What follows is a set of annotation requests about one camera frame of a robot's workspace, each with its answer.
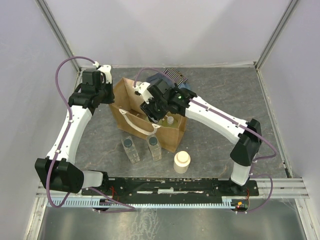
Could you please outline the small green pump bottle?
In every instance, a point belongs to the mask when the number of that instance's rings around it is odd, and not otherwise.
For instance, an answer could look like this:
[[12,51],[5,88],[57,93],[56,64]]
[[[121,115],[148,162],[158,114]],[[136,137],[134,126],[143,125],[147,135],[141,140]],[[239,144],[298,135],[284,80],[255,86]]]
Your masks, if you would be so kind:
[[173,116],[168,116],[163,120],[162,126],[167,128],[178,128],[179,122]]

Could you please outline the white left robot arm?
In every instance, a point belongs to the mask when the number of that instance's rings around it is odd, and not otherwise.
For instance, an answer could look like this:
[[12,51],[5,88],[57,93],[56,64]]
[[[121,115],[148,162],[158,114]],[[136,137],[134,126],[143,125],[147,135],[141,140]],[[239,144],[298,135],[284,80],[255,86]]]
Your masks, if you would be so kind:
[[96,170],[80,170],[75,166],[76,152],[83,132],[100,104],[114,102],[112,67],[86,69],[82,82],[68,99],[68,110],[61,131],[45,158],[38,158],[35,170],[45,189],[78,193],[92,187],[99,195],[110,191],[110,182]]

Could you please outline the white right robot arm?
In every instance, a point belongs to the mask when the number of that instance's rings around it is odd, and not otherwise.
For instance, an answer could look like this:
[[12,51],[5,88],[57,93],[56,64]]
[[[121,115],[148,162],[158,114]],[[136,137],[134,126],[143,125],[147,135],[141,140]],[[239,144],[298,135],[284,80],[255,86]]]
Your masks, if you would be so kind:
[[151,122],[158,123],[168,113],[180,115],[206,125],[234,144],[230,153],[233,170],[228,188],[236,196],[247,190],[250,169],[262,144],[261,125],[257,120],[246,121],[229,115],[195,92],[169,85],[161,78],[153,84],[134,84],[133,88],[135,94],[142,97],[140,109]]

